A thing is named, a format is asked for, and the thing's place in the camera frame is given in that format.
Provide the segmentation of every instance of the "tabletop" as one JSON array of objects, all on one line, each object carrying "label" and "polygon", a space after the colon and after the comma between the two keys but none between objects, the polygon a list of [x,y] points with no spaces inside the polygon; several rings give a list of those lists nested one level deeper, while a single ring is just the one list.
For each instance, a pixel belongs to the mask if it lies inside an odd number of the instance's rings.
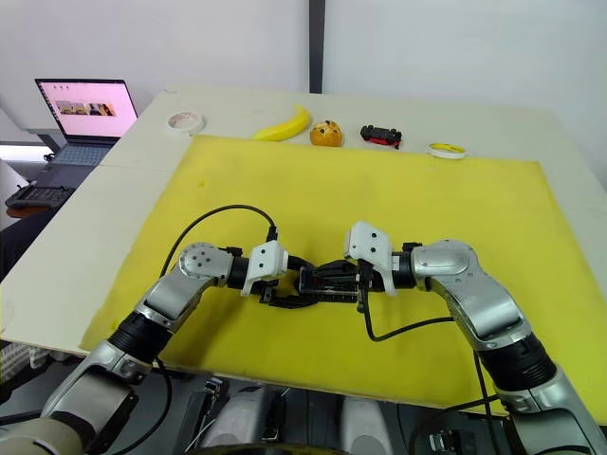
[{"label": "tabletop", "polygon": [[[190,145],[189,136],[168,128],[170,115],[193,110],[206,120],[200,134],[251,137],[290,118],[295,104],[308,109],[313,121],[336,121],[347,147],[382,148],[359,137],[362,125],[374,124],[402,132],[400,153],[425,153],[430,143],[448,142],[465,147],[470,155],[539,161],[607,296],[607,243],[602,241],[607,194],[547,111],[173,84],[156,97],[0,283],[1,338],[82,352],[84,331]],[[289,141],[307,144],[308,133]]]}]

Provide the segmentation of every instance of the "laptop screen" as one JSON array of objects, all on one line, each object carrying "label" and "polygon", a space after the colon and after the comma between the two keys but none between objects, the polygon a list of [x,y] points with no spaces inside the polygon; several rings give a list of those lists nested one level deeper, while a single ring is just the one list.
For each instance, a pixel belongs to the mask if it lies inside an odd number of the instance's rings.
[{"label": "laptop screen", "polygon": [[119,138],[137,119],[124,81],[37,79],[36,83],[68,139]]}]

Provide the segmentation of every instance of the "toy car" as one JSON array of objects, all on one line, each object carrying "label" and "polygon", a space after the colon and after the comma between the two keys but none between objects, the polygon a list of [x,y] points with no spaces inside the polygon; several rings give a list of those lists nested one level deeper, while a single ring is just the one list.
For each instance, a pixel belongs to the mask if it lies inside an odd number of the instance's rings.
[{"label": "toy car", "polygon": [[360,135],[366,141],[374,144],[394,145],[395,149],[398,149],[402,139],[402,134],[394,128],[388,130],[386,128],[376,128],[373,125],[363,126],[360,129]]}]

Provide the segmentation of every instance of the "tape roll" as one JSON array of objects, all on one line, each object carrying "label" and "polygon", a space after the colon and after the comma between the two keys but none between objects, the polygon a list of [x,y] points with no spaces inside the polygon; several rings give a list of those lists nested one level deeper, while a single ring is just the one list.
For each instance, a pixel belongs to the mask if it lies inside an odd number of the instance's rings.
[{"label": "tape roll", "polygon": [[177,112],[167,120],[169,129],[180,134],[194,136],[205,126],[202,116],[192,111]]},{"label": "tape roll", "polygon": [[428,153],[437,158],[462,159],[468,156],[466,149],[457,145],[434,143],[430,144]]}]

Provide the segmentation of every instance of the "yellow banana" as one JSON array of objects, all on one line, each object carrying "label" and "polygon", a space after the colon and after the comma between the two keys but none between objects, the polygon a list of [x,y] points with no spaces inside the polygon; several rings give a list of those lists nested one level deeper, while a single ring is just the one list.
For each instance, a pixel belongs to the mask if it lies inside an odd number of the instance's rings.
[{"label": "yellow banana", "polygon": [[310,114],[305,108],[300,105],[295,106],[297,113],[291,120],[279,123],[278,125],[269,126],[263,130],[259,130],[253,136],[253,139],[258,140],[284,140],[298,135],[301,131],[307,128],[310,122]]}]

